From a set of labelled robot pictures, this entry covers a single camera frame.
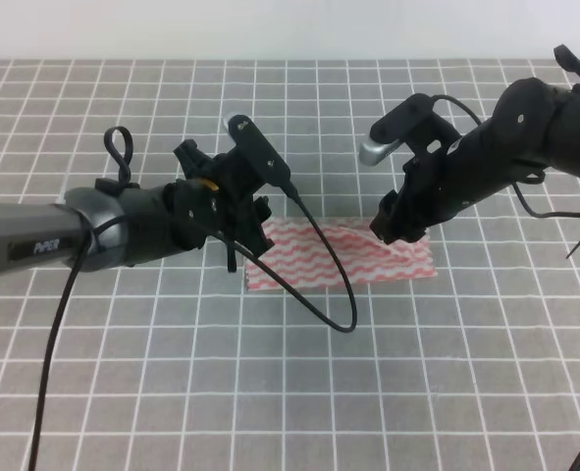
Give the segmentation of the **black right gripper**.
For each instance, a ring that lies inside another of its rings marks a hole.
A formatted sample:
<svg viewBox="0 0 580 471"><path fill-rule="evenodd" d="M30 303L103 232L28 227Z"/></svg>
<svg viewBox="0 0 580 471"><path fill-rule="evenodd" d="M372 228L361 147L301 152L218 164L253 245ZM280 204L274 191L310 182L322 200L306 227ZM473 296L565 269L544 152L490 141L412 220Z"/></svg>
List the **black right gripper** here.
<svg viewBox="0 0 580 471"><path fill-rule="evenodd" d="M382 198L370 224L386 244L415 242L427 229L510 185L506 161L475 136L464 136L445 151L415 157L403 170L401 189Z"/></svg>

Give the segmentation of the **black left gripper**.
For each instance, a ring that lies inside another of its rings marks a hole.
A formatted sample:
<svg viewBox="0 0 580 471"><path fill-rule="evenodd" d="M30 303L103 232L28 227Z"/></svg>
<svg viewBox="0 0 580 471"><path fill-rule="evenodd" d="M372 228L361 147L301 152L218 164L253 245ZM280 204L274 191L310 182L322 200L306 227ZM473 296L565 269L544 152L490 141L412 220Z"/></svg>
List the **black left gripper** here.
<svg viewBox="0 0 580 471"><path fill-rule="evenodd" d="M174 215L238 242L256 257L274 245L262 227L271 217L269 197L255 195L264 181L236 148L211 157L187 139L174 154L185 175L166 194Z"/></svg>

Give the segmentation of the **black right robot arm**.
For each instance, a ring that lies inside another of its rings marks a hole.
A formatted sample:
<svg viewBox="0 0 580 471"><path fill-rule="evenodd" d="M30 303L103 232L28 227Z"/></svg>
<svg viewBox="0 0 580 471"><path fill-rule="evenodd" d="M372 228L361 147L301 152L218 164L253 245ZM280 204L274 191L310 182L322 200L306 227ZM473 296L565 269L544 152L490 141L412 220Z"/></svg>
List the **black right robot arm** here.
<svg viewBox="0 0 580 471"><path fill-rule="evenodd" d="M580 60L565 45L554 56L580 78ZM415 242L511 185L541 183L548 168L580 179L580 82L566 89L519 79L502 93L492 117L466 134L435 112L439 99L409 96L372 125L360 146L366 166L401 145L412 152L401 188L382 198L370 224L382 242Z"/></svg>

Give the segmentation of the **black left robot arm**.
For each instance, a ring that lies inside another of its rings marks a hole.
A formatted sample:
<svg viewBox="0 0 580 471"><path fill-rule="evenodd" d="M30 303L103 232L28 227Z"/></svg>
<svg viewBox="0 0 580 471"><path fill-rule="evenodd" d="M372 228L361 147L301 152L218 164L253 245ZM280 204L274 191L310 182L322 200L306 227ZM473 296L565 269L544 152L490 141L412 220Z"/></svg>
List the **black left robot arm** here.
<svg viewBox="0 0 580 471"><path fill-rule="evenodd" d="M72 266L84 245L84 272L200 249L209 236L262 255L273 245L262 228L271 209L256 193L264 184L286 183L290 170L248 117L230 118L227 132L233 149L210 157L187 139L174 151L184 177L143 188L132 180L132 134L106 130L106 150L119 167L115 178L73 188L61 204L0 203L0 275L56 261Z"/></svg>

